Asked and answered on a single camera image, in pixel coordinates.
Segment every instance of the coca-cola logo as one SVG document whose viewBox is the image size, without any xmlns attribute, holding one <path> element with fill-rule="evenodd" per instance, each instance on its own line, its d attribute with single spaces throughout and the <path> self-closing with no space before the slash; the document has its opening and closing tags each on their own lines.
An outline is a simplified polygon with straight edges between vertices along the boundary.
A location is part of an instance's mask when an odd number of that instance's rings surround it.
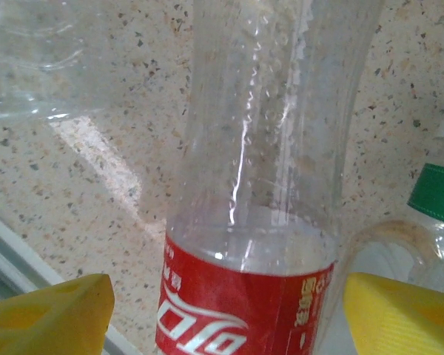
<svg viewBox="0 0 444 355">
<path fill-rule="evenodd" d="M 233 355 L 246 342 L 248 325 L 231 314 L 185 303 L 166 284 L 158 309 L 158 328 L 189 355 Z"/>
</svg>

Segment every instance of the granite countertop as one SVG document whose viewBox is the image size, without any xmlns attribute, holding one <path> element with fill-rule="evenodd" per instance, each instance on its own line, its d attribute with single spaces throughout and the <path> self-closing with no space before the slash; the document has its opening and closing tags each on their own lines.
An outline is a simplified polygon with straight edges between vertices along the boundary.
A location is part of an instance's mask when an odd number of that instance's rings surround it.
<svg viewBox="0 0 444 355">
<path fill-rule="evenodd" d="M 120 0 L 104 9 L 119 105 L 0 126 L 0 218 L 64 278 L 110 274 L 112 323 L 148 354 L 187 117 L 192 7 Z M 345 233 L 402 208 L 443 116 L 444 0 L 388 0 L 351 125 Z"/>
</svg>

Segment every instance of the countertop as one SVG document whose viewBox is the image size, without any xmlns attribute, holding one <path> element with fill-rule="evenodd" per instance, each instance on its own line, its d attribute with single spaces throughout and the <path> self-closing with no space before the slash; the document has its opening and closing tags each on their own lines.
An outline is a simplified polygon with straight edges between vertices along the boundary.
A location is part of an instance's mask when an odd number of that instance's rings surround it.
<svg viewBox="0 0 444 355">
<path fill-rule="evenodd" d="M 0 218 L 64 278 L 106 272 L 113 325 L 153 351 L 165 214 L 191 80 L 192 3 L 104 3 L 117 104 L 0 125 Z M 388 0 L 352 119 L 344 233 L 404 206 L 444 116 L 444 1 Z"/>
</svg>

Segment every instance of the yellow object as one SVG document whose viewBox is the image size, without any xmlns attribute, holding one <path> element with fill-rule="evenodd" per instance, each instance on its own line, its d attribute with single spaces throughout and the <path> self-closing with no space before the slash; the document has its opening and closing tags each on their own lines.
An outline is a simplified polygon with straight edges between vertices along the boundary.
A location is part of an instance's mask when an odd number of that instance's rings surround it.
<svg viewBox="0 0 444 355">
<path fill-rule="evenodd" d="M 100 355 L 110 278 L 95 274 L 0 302 L 0 355 Z"/>
<path fill-rule="evenodd" d="M 444 355 L 444 294 L 355 273 L 343 304 L 359 355 Z"/>
</svg>

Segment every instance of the red label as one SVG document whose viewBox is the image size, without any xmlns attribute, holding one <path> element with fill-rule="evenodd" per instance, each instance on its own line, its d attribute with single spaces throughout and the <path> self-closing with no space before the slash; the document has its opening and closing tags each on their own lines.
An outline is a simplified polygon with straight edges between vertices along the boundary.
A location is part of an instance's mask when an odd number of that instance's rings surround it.
<svg viewBox="0 0 444 355">
<path fill-rule="evenodd" d="M 156 344 L 166 355 L 310 355 L 332 264 L 302 276 L 233 271 L 167 236 Z"/>
</svg>

